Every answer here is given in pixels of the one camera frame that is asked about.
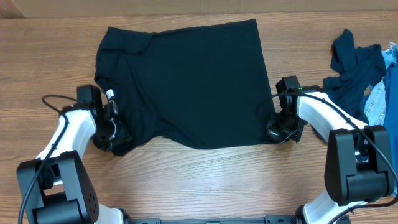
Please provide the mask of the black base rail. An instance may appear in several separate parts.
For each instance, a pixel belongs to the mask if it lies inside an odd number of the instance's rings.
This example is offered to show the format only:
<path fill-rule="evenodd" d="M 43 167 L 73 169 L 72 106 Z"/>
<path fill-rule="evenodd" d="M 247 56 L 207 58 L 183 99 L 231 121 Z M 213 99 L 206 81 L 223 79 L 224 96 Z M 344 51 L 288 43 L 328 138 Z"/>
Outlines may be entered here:
<path fill-rule="evenodd" d="M 264 218 L 222 218 L 222 219 L 189 219 L 161 220 L 159 218 L 135 219 L 132 224 L 294 224 L 304 223 L 295 215 L 267 215 Z"/>

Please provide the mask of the black t-shirt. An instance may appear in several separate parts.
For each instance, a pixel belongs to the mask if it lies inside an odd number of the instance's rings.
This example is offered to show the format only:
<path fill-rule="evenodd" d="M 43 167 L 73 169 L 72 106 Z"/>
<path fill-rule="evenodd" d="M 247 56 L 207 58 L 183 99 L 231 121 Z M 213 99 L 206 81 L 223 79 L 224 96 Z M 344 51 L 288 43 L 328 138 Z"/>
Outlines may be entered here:
<path fill-rule="evenodd" d="M 274 103 L 255 19 L 159 33 L 109 27 L 95 82 L 113 91 L 130 134 L 117 156 L 157 136 L 194 149 L 270 141 Z"/>

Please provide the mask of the dark navy shirt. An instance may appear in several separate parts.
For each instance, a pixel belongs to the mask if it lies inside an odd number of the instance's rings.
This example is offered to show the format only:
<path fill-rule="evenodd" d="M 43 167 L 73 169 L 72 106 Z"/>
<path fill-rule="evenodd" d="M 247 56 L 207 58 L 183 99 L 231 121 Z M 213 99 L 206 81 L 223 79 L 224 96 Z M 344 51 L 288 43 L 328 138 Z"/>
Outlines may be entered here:
<path fill-rule="evenodd" d="M 352 117 L 369 124 L 364 112 L 363 96 L 369 85 L 381 81 L 386 71 L 380 44 L 356 47 L 353 33 L 345 29 L 332 45 L 330 68 L 337 77 L 323 80 L 329 99 Z"/>

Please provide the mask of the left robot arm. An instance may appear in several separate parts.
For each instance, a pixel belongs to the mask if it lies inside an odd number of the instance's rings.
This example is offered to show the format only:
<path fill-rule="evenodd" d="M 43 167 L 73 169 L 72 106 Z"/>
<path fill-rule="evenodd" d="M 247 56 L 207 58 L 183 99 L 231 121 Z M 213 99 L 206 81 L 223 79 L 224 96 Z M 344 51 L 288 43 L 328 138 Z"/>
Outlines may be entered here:
<path fill-rule="evenodd" d="M 22 195 L 18 222 L 132 223 L 121 208 L 99 203 L 82 159 L 89 142 L 116 153 L 131 140 L 120 120 L 113 90 L 79 86 L 70 106 L 58 110 L 58 127 L 46 148 L 19 164 L 17 179 Z"/>

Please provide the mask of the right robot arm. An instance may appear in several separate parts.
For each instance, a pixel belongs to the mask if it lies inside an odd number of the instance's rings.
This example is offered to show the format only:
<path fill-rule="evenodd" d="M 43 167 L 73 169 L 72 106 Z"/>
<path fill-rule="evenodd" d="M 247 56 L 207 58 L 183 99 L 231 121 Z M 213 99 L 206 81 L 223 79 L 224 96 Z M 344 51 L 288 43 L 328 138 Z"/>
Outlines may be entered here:
<path fill-rule="evenodd" d="M 302 87 L 296 76 L 282 78 L 276 90 L 281 111 L 272 114 L 266 137 L 276 144 L 299 142 L 303 127 L 310 124 L 328 144 L 325 189 L 295 214 L 268 215 L 265 223 L 350 223 L 349 215 L 356 209 L 397 203 L 396 198 L 377 202 L 390 196 L 397 183 L 386 128 L 355 119 L 319 86 Z"/>

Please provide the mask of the blue garment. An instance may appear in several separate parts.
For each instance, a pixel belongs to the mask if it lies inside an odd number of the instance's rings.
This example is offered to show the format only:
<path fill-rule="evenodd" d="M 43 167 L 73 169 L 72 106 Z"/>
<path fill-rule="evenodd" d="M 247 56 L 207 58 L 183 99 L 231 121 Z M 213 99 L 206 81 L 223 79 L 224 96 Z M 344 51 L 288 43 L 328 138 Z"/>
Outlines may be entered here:
<path fill-rule="evenodd" d="M 386 91 L 386 117 L 384 127 L 388 130 L 392 165 L 397 171 L 397 63 L 391 63 L 384 76 L 384 85 Z"/>

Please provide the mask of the light blue denim jeans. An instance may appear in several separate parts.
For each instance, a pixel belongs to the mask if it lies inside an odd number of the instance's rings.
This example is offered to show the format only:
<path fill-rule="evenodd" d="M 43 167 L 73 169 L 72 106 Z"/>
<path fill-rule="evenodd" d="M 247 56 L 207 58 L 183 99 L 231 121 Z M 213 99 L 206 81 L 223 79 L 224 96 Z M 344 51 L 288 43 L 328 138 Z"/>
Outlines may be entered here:
<path fill-rule="evenodd" d="M 383 76 L 377 84 L 371 85 L 370 95 L 364 97 L 366 100 L 364 104 L 364 114 L 370 126 L 384 124 L 387 111 L 384 75 L 390 64 L 397 62 L 397 44 L 389 42 L 389 48 L 382 51 L 381 54 L 385 62 Z"/>

